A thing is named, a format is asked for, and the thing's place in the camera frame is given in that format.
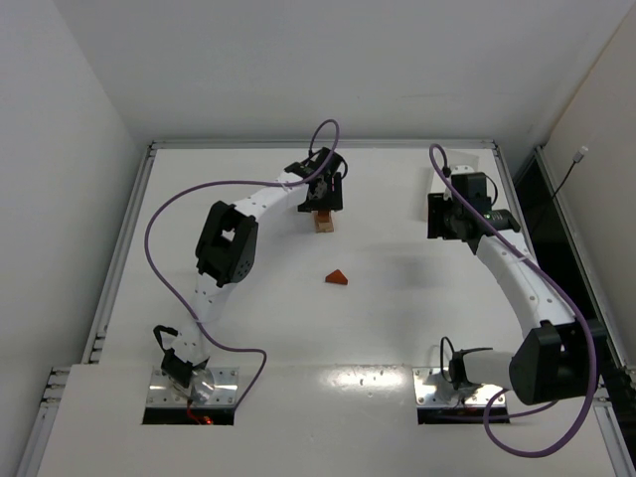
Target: white table surface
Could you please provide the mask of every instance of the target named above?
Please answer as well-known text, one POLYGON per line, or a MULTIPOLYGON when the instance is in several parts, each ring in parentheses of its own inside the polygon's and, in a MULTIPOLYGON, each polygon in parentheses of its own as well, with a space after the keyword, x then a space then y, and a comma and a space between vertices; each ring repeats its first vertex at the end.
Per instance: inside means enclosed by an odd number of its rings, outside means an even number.
MULTIPOLYGON (((432 169, 421 149, 342 149, 350 164, 345 210, 333 234, 315 234, 310 215, 289 212, 260 227, 256 262, 213 334, 226 345, 262 347, 265 371, 234 426, 144 426, 151 367, 162 353, 152 328, 189 317, 154 277, 143 253, 152 213, 200 182, 274 179, 303 158, 294 149, 160 150, 108 325, 101 361, 76 366, 65 390, 40 476, 229 475, 612 475, 591 414, 561 452, 520 459, 479 425, 417 425, 411 366, 436 366, 439 339, 457 348, 516 351, 512 308, 467 245, 426 239, 432 169), (324 283, 340 268, 346 287, 324 283), (354 365, 395 365, 380 382, 359 383, 354 365)), ((490 149, 451 152, 499 185, 490 149)), ((256 188, 213 188, 185 197, 159 219, 153 256, 187 296, 194 248, 210 205, 256 188)), ((501 197, 497 207, 507 207, 501 197)), ((244 389, 259 356, 215 351, 212 366, 240 366, 244 389)), ((580 399, 499 425, 506 442, 539 449, 573 421, 580 399)), ((509 409, 522 406, 509 396, 509 409)))

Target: white robotic arm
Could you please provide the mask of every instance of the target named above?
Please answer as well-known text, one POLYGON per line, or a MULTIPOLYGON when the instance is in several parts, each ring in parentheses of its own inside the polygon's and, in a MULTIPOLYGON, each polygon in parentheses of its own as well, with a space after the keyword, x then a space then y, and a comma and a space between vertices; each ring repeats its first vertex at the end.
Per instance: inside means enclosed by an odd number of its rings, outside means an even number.
MULTIPOLYGON (((295 174, 283 172, 276 182, 281 184, 293 183, 301 178, 295 174)), ((254 218, 259 225, 274 219, 288 209, 298 207, 307 199, 308 184, 290 188, 264 188, 258 192, 234 202, 230 205, 238 213, 249 218, 254 218)), ((229 242, 234 238, 234 231, 223 231, 222 237, 229 242)), ((244 266, 246 270, 239 278, 243 279, 251 265, 244 266)), ((226 283, 223 286, 217 285, 217 280, 207 273, 197 274, 197 285, 195 288, 192 306, 199 317, 200 323, 213 334, 211 327, 221 319, 230 294, 237 287, 237 283, 226 283)), ((178 336, 173 340, 170 349, 174 350, 174 356, 184 363, 191 363, 194 368, 201 366, 210 358, 210 343, 204 338, 199 327, 192 320, 184 324, 178 332, 178 336)))
MULTIPOLYGON (((502 236, 518 250, 528 253, 524 236, 512 230, 502 236)), ((543 323, 565 325, 574 323, 569 307, 530 268, 510 253, 498 238, 483 236, 477 246, 477 257, 488 267, 510 302, 523 337, 543 323)), ((536 263, 531 256, 528 260, 536 263)), ((464 356, 466 378, 470 383, 491 384, 510 390, 510 365, 514 354, 484 350, 464 356)))
MULTIPOLYGON (((450 176, 453 188, 490 225, 528 253, 520 227, 507 210, 491 210, 483 173, 450 176)), ((525 404, 584 396, 589 369, 583 333, 562 299, 496 237, 489 234, 452 194, 428 195, 428 238, 461 239, 491 271, 510 302, 524 343, 515 354, 489 348, 460 350, 449 363, 456 389, 492 384, 515 392, 525 404)), ((605 332, 598 321, 588 322, 597 354, 605 332)))
POLYGON ((230 294, 253 267, 259 224, 296 207, 299 212, 341 210, 342 176, 337 171, 343 162, 339 154, 322 148, 286 167, 275 181, 281 186, 265 187, 233 204, 212 205, 196 247, 199 273, 191 304, 197 321, 189 320, 179 330, 161 325, 154 330, 164 352, 161 369, 183 393, 196 392, 191 380, 201 377, 210 359, 210 343, 201 328, 214 334, 211 328, 221 318, 230 294), (174 337, 167 346, 165 334, 174 337))

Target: metal edge strip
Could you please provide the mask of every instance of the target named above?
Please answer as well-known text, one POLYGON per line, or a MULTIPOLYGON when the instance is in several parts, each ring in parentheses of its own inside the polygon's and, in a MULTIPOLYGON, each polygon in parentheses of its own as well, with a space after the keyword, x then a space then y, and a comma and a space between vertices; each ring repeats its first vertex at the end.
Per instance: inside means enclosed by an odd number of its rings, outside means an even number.
POLYGON ((96 340, 97 333, 105 333, 108 321, 110 320, 112 306, 114 304, 117 290, 119 289, 121 275, 123 274, 123 267, 126 258, 128 257, 128 251, 130 250, 132 234, 137 223, 141 202, 148 184, 154 155, 155 151, 151 144, 144 150, 141 157, 130 200, 128 201, 121 229, 119 230, 119 236, 117 237, 115 250, 110 261, 110 266, 108 267, 108 273, 106 275, 101 294, 99 295, 99 302, 97 303, 94 318, 90 326, 86 346, 84 347, 83 355, 81 356, 80 362, 84 365, 89 364, 90 362, 92 346, 96 340))
MULTIPOLYGON (((546 161, 546 152, 543 147, 538 147, 536 149, 536 153, 538 156, 537 164, 539 165, 539 169, 541 173, 546 178, 546 182, 548 183, 550 192, 554 191, 553 184, 556 184, 555 176, 552 171, 547 166, 546 161)), ((616 366, 618 368, 624 368, 628 366, 630 363, 627 361, 627 354, 625 353, 625 347, 622 341, 619 338, 619 334, 614 326, 614 317, 609 307, 607 300, 607 296, 603 291, 602 287, 599 284, 598 278, 596 277, 596 273, 594 272, 593 266, 589 260, 589 254, 585 249, 583 243, 576 242, 574 237, 579 236, 578 229, 575 224, 575 220, 572 217, 572 213, 567 205, 566 200, 563 196, 557 195, 555 197, 555 207, 556 212, 560 220, 566 225, 565 227, 565 235, 567 236, 567 242, 569 243, 572 251, 574 253, 574 259, 576 260, 576 265, 582 270, 582 278, 585 284, 585 288, 587 289, 587 293, 591 297, 592 306, 594 307, 594 311, 601 318, 603 324, 607 328, 607 332, 609 333, 609 349, 612 353, 614 361, 616 362, 616 366)))
MULTIPOLYGON (((445 147, 456 149, 494 149, 495 144, 490 139, 341 139, 339 147, 393 147, 393 148, 423 148, 433 142, 439 142, 445 147)), ((328 146, 331 140, 317 140, 316 145, 328 146)), ((307 139, 167 139, 153 142, 155 149, 276 149, 276 148, 306 148, 307 139)))
POLYGON ((528 250, 534 258, 537 258, 537 256, 535 255, 535 248, 533 247, 533 241, 531 240, 530 232, 528 231, 528 226, 526 225, 526 221, 524 220, 522 214, 521 205, 519 204, 519 198, 517 197, 517 192, 515 191, 513 178, 510 175, 510 169, 508 169, 508 164, 506 163, 506 159, 504 159, 504 153, 501 150, 501 147, 496 143, 493 150, 493 155, 495 156, 495 163, 497 164, 499 176, 504 186, 504 192, 506 194, 506 198, 508 199, 508 207, 510 207, 510 212, 513 214, 515 219, 517 219, 517 222, 519 222, 519 225, 521 226, 521 231, 524 235, 524 239, 526 239, 528 250))
POLYGON ((619 477, 635 477, 636 470, 634 470, 634 464, 625 445, 614 409, 611 405, 596 405, 593 409, 615 474, 619 477))

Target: wooden block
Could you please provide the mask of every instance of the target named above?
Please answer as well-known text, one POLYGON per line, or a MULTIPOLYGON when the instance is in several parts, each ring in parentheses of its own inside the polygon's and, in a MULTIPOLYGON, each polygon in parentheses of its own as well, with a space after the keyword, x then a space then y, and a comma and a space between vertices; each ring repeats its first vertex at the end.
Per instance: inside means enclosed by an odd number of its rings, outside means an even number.
POLYGON ((331 273, 329 273, 325 277, 325 281, 327 283, 334 283, 336 285, 346 285, 349 283, 349 280, 347 279, 345 274, 340 270, 334 270, 331 273))
POLYGON ((331 211, 314 212, 314 225, 316 234, 327 234, 334 231, 334 223, 331 218, 331 211))

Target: purple cable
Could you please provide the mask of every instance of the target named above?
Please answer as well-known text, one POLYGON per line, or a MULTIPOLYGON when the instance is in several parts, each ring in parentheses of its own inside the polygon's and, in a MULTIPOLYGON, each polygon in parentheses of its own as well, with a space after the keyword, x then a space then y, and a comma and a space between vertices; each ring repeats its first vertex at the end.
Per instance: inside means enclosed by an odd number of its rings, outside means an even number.
POLYGON ((493 236, 499 239, 513 253, 514 256, 523 260, 524 263, 530 268, 530 270, 532 270, 534 273, 540 276, 543 281, 545 281, 549 286, 553 288, 553 290, 561 297, 561 299, 572 310, 572 312, 574 313, 574 318, 576 319, 581 329, 583 330, 583 336, 585 337, 585 344, 587 345, 587 354, 589 359, 589 379, 587 381, 587 390, 585 392, 585 399, 583 400, 583 406, 581 407, 580 412, 578 413, 578 416, 574 420, 574 423, 572 424, 572 426, 567 430, 567 432, 563 435, 561 439, 559 439, 550 447, 543 450, 538 450, 538 451, 527 451, 527 450, 515 449, 513 447, 510 447, 504 444, 499 439, 497 439, 497 437, 495 437, 495 435, 493 434, 492 429, 490 428, 490 422, 489 422, 490 409, 492 408, 492 405, 495 403, 497 398, 501 396, 503 393, 505 393, 507 390, 501 390, 498 393, 496 393, 494 396, 492 396, 491 399, 488 401, 488 404, 486 404, 486 408, 484 409, 484 416, 483 416, 484 429, 486 430, 486 434, 488 434, 488 437, 490 437, 490 439, 497 446, 499 446, 501 449, 505 450, 506 452, 516 455, 518 457, 529 457, 529 458, 547 457, 549 455, 554 454, 558 450, 562 449, 568 442, 571 441, 571 439, 576 435, 576 433, 583 426, 583 423, 585 422, 585 418, 587 417, 587 414, 589 413, 589 410, 592 406, 592 399, 594 397, 594 392, 596 391, 596 352, 594 348, 594 340, 592 338, 592 334, 589 330, 589 326, 587 326, 587 322, 585 321, 583 314, 580 312, 580 310, 578 309, 576 304, 572 301, 572 299, 569 296, 567 296, 567 293, 565 293, 565 291, 560 286, 558 286, 558 284, 554 280, 552 280, 536 264, 534 264, 531 260, 527 260, 527 258, 520 251, 518 251, 514 245, 512 245, 509 241, 507 241, 506 238, 504 238, 504 236, 502 236, 498 231, 496 231, 495 228, 491 226, 488 223, 488 221, 486 221, 486 219, 484 219, 481 216, 481 214, 479 214, 468 203, 468 201, 464 199, 457 192, 457 190, 453 187, 453 185, 448 180, 448 178, 444 176, 441 169, 437 165, 437 162, 435 160, 435 149, 441 152, 441 155, 444 159, 445 167, 448 166, 448 158, 446 157, 446 151, 444 151, 444 149, 439 144, 431 144, 430 147, 428 148, 428 156, 430 158, 430 162, 432 163, 433 169, 439 175, 439 177, 441 178, 442 182, 446 185, 446 187, 452 192, 453 197, 457 199, 461 203, 461 205, 464 206, 466 210, 468 210, 475 217, 475 219, 481 222, 488 232, 490 232, 493 236))
POLYGON ((179 293, 179 291, 177 291, 177 289, 174 286, 172 286, 172 284, 170 284, 170 282, 166 279, 166 277, 163 276, 163 274, 157 268, 157 265, 155 264, 154 260, 152 259, 151 254, 150 254, 150 244, 149 244, 149 242, 150 242, 150 231, 152 230, 152 226, 154 225, 154 223, 157 220, 157 218, 161 215, 161 213, 163 211, 165 211, 168 208, 168 206, 170 206, 173 202, 177 201, 178 199, 182 198, 183 196, 186 196, 186 195, 188 195, 190 193, 193 193, 195 191, 199 191, 201 189, 206 189, 208 187, 214 187, 214 186, 296 187, 296 186, 300 186, 302 184, 306 184, 308 182, 313 181, 316 177, 318 177, 322 173, 322 171, 331 162, 331 158, 333 157, 333 153, 336 150, 336 147, 338 146, 338 141, 340 139, 340 125, 338 124, 338 121, 336 121, 335 119, 327 119, 327 120, 323 121, 318 126, 316 131, 314 132, 314 135, 313 135, 313 137, 311 139, 312 144, 313 144, 314 140, 316 139, 316 136, 318 135, 320 130, 325 125, 327 125, 329 123, 333 124, 334 127, 336 128, 336 133, 334 135, 334 142, 333 142, 333 144, 331 146, 331 151, 329 151, 329 154, 327 155, 327 157, 325 158, 323 163, 320 165, 320 167, 318 169, 316 169, 316 171, 313 174, 311 174, 309 177, 306 177, 305 179, 303 179, 301 181, 287 182, 287 183, 264 182, 264 181, 215 181, 215 182, 207 182, 205 184, 199 184, 198 186, 194 186, 194 187, 191 187, 189 189, 186 189, 185 191, 182 191, 179 194, 177 194, 177 195, 171 197, 170 199, 168 199, 159 209, 157 209, 157 212, 154 213, 154 215, 152 216, 152 218, 148 222, 148 225, 146 226, 146 234, 145 234, 144 240, 143 240, 143 247, 144 247, 144 251, 146 252, 146 259, 148 260, 148 264, 150 265, 150 268, 152 268, 152 271, 155 273, 155 275, 157 275, 157 278, 159 278, 159 281, 161 281, 166 286, 166 288, 168 288, 170 290, 170 292, 173 295, 175 295, 177 297, 177 299, 181 302, 181 304, 188 310, 188 313, 190 313, 190 315, 194 318, 194 320, 197 323, 197 326, 199 327, 199 330, 201 331, 203 336, 205 336, 206 339, 210 343, 212 343, 214 346, 216 346, 217 348, 219 348, 221 350, 224 350, 224 351, 229 351, 231 353, 259 353, 260 355, 262 355, 262 362, 260 363, 260 367, 258 368, 258 371, 256 371, 256 374, 254 375, 254 377, 252 378, 251 382, 249 383, 249 385, 245 389, 244 393, 238 399, 237 405, 235 405, 235 411, 239 408, 240 403, 245 399, 245 397, 247 396, 247 394, 249 393, 251 388, 254 386, 254 383, 256 383, 256 380, 258 379, 258 377, 262 373, 262 370, 265 367, 265 363, 267 363, 267 353, 265 352, 265 350, 261 350, 259 348, 235 348, 235 347, 232 347, 232 346, 223 345, 223 344, 219 343, 217 340, 215 340, 210 335, 210 333, 208 333, 208 331, 203 326, 203 324, 200 323, 199 317, 197 316, 197 312, 194 310, 194 308, 192 306, 190 306, 190 303, 188 303, 188 300, 186 300, 183 297, 183 295, 181 293, 179 293))

